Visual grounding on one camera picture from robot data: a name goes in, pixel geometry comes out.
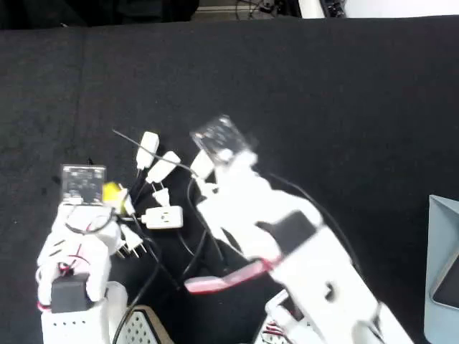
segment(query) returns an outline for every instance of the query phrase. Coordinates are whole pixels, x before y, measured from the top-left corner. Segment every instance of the white power adapter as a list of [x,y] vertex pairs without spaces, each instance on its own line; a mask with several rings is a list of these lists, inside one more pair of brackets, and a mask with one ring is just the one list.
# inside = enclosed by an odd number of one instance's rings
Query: white power adapter
[[[150,131],[146,131],[143,134],[141,146],[147,149],[148,151],[156,154],[156,151],[158,150],[159,146],[159,136]],[[138,148],[136,160],[137,168],[139,170],[150,168],[151,164],[153,163],[153,159],[154,157],[150,153],[146,152],[144,149],[140,147]]]
[[172,161],[173,163],[169,163],[165,160],[160,160],[150,169],[148,172],[147,177],[145,178],[147,183],[160,183],[162,182],[165,177],[167,177],[170,172],[172,172],[176,165],[174,163],[180,163],[180,158],[177,154],[175,154],[172,150],[164,154],[163,158],[166,160]]
[[141,221],[148,229],[182,228],[184,214],[181,206],[159,206],[146,209]]
[[192,169],[202,180],[206,180],[214,168],[214,163],[204,150],[200,150],[190,166],[190,169]]

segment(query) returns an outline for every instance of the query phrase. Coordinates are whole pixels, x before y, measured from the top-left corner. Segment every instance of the small circuit board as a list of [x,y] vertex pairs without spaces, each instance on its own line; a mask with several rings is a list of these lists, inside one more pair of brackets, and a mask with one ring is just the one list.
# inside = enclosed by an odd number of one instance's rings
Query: small circuit board
[[62,165],[62,202],[102,205],[105,170],[105,166]]

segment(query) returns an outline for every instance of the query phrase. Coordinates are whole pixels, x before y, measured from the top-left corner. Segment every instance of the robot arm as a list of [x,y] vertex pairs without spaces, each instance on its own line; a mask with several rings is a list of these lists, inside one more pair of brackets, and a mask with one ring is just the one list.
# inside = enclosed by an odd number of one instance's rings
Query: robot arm
[[229,118],[211,122],[194,138],[214,163],[218,185],[210,191],[198,183],[206,197],[198,210],[216,237],[229,244],[222,229],[228,231],[237,241],[233,249],[260,261],[224,278],[191,279],[190,292],[221,290],[268,271],[307,319],[296,320],[281,301],[267,305],[292,343],[306,343],[311,331],[317,343],[412,343],[354,269],[321,212],[307,199],[273,190],[252,170],[256,155]]
[[108,281],[120,243],[111,206],[59,205],[37,259],[44,344],[111,343],[128,301],[124,286]]

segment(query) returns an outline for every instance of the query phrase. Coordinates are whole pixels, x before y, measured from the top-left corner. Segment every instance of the white wall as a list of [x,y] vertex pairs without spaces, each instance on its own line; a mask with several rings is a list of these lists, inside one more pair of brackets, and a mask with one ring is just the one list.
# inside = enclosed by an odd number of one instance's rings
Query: white wall
[[459,14],[459,0],[347,0],[349,18],[397,18]]

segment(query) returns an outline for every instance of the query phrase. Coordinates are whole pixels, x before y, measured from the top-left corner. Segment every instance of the white plug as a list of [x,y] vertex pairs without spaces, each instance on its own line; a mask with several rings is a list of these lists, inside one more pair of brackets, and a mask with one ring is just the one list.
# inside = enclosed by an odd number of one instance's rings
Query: white plug
[[[172,150],[164,154],[163,158],[174,163],[181,162],[180,158]],[[145,180],[148,183],[160,183],[175,169],[175,167],[176,165],[173,163],[160,160],[150,169]]]
[[[146,131],[143,134],[141,146],[147,149],[148,151],[156,154],[156,151],[158,150],[159,146],[159,136],[150,131]],[[139,170],[150,168],[151,164],[153,163],[153,159],[154,157],[150,153],[146,152],[144,149],[140,147],[138,148],[136,160],[137,168]]]
[[159,191],[153,192],[153,198],[156,199],[156,201],[161,206],[170,206],[171,205],[170,196],[169,196],[169,189],[168,188],[162,188]]
[[196,158],[194,158],[190,169],[196,172],[200,179],[206,180],[214,170],[214,163],[204,150],[200,150]]
[[142,247],[142,249],[146,252],[146,249],[143,246],[143,240],[139,237],[139,235],[137,235],[137,233],[131,231],[131,229],[125,224],[121,224],[120,229],[123,232],[124,240],[126,242],[126,246],[128,247],[129,253],[134,253],[134,255],[138,258],[136,248],[139,246]]
[[181,206],[160,206],[146,209],[141,221],[148,229],[182,228],[184,215]]

